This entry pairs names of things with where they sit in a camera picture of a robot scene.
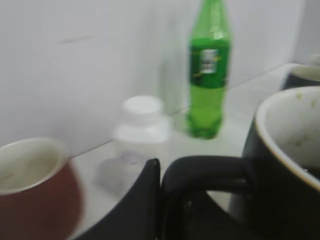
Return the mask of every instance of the white plastic container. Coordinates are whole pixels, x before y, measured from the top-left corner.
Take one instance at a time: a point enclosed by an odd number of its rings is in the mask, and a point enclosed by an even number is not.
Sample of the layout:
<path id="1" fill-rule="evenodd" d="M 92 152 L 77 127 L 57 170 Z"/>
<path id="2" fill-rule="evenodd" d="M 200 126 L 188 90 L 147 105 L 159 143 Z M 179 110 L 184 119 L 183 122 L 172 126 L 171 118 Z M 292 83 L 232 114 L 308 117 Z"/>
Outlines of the white plastic container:
<path id="1" fill-rule="evenodd" d="M 135 152 L 145 159 L 158 158 L 162 167 L 170 162 L 172 123 L 155 96 L 135 96 L 122 105 L 123 117 L 114 131 L 119 155 Z M 145 162 L 133 162 L 141 168 Z"/>

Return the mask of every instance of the red mug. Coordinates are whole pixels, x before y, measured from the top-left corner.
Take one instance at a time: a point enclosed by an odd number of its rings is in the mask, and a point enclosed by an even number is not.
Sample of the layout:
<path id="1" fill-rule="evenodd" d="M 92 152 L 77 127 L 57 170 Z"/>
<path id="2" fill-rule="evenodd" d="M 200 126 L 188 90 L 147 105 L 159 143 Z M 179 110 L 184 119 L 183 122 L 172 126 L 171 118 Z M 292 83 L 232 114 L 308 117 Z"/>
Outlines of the red mug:
<path id="1" fill-rule="evenodd" d="M 0 239 L 65 240 L 82 209 L 63 143 L 30 138 L 0 147 Z"/>

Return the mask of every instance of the black mug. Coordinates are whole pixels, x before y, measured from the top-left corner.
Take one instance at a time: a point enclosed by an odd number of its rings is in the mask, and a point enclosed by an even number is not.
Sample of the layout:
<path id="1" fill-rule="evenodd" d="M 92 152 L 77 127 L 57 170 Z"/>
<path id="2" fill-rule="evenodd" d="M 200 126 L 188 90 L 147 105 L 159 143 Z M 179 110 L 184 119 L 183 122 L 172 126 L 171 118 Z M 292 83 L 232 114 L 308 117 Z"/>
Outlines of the black mug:
<path id="1" fill-rule="evenodd" d="M 320 87 L 278 92 L 259 106 L 242 158 L 189 156 L 168 168 L 162 182 L 165 210 L 160 239 L 173 239 L 168 236 L 178 231 L 169 226 L 176 224 L 170 222 L 170 211 L 177 209 L 171 206 L 175 200 L 192 191 L 217 190 L 243 196 L 237 205 L 243 209 L 243 221 L 262 238 L 318 240 L 319 177 Z M 217 220 L 222 228 L 223 221 Z M 214 239 L 210 236 L 197 239 Z M 235 239 L 255 238 L 238 235 Z"/>
<path id="2" fill-rule="evenodd" d="M 320 86 L 320 67 L 295 66 L 282 85 L 282 89 L 286 90 L 306 86 Z"/>

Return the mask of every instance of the stain inside mug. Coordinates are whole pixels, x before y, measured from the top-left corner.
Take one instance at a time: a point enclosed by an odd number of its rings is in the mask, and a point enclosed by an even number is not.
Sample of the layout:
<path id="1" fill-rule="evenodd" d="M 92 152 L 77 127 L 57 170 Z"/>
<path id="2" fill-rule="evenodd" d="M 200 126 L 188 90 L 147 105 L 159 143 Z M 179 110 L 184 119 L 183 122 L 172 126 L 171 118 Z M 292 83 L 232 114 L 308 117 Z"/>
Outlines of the stain inside mug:
<path id="1" fill-rule="evenodd" d="M 317 105 L 317 100 L 316 99 L 313 99 L 312 102 L 311 102 L 311 107 L 314 109 Z"/>
<path id="2" fill-rule="evenodd" d="M 301 100 L 302 97 L 303 97 L 303 94 L 302 94 L 302 93 L 298 92 L 298 93 L 296 94 L 296 98 L 297 98 L 298 100 Z"/>
<path id="3" fill-rule="evenodd" d="M 0 191 L 32 186 L 48 176 L 56 164 L 56 158 L 49 155 L 17 160 L 2 166 L 0 169 Z"/>

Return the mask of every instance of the bottle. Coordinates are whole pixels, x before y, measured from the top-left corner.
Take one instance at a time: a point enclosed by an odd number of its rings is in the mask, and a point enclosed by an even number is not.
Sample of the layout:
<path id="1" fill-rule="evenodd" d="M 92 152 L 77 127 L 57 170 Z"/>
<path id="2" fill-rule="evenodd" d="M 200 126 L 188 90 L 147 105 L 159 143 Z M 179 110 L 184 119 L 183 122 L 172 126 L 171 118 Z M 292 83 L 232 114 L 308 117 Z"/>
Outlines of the bottle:
<path id="1" fill-rule="evenodd" d="M 161 166 L 167 167 L 172 123 L 170 117 L 163 114 L 162 101 L 155 96 L 135 96 L 123 103 L 122 111 L 123 120 L 116 127 L 113 138 L 118 155 L 127 165 L 134 165 L 127 170 L 139 174 L 146 160 L 152 158 L 159 159 Z"/>
<path id="2" fill-rule="evenodd" d="M 231 35 L 223 0 L 204 0 L 190 43 L 190 134 L 214 138 L 223 121 Z"/>

